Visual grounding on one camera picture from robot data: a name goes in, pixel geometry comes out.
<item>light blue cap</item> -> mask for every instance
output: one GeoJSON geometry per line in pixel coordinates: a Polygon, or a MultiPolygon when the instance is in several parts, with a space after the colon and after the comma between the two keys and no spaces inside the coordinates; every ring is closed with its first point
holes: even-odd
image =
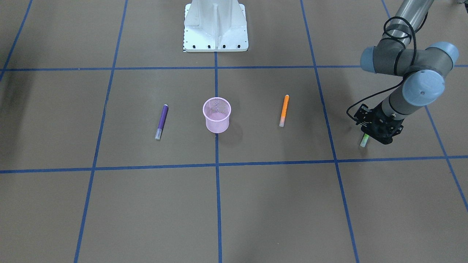
{"type": "Polygon", "coordinates": [[[445,53],[447,53],[447,55],[452,59],[453,65],[455,65],[455,62],[457,62],[458,56],[460,55],[457,47],[454,44],[449,43],[449,42],[443,42],[443,41],[436,42],[430,45],[428,48],[430,47],[436,47],[440,50],[443,50],[445,53]]]}
{"type": "Polygon", "coordinates": [[[374,69],[374,47],[364,49],[361,55],[361,68],[367,72],[375,73],[374,69]]]}
{"type": "Polygon", "coordinates": [[[424,69],[406,79],[402,93],[409,104],[425,106],[434,102],[444,89],[444,78],[433,70],[424,69]]]}

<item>gray floor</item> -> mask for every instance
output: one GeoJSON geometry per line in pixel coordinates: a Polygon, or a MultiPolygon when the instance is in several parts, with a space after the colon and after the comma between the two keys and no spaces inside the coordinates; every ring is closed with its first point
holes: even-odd
{"type": "Polygon", "coordinates": [[[358,66],[400,1],[244,0],[249,50],[218,54],[182,52],[188,0],[0,1],[0,262],[468,262],[455,2],[417,35],[460,50],[445,93],[364,149],[345,110],[400,81],[358,66]]]}

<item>gray robot arm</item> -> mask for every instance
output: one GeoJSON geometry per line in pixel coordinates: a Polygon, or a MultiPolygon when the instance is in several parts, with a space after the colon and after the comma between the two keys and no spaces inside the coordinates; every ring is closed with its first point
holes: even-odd
{"type": "Polygon", "coordinates": [[[361,130],[383,144],[400,134],[401,123],[408,115],[443,93],[444,78],[458,58],[457,48],[448,42],[434,43],[425,50],[406,49],[433,2],[405,0],[396,16],[385,24],[379,44],[366,48],[361,56],[365,71],[403,77],[396,90],[377,107],[369,109],[362,104],[354,115],[361,130]]]}

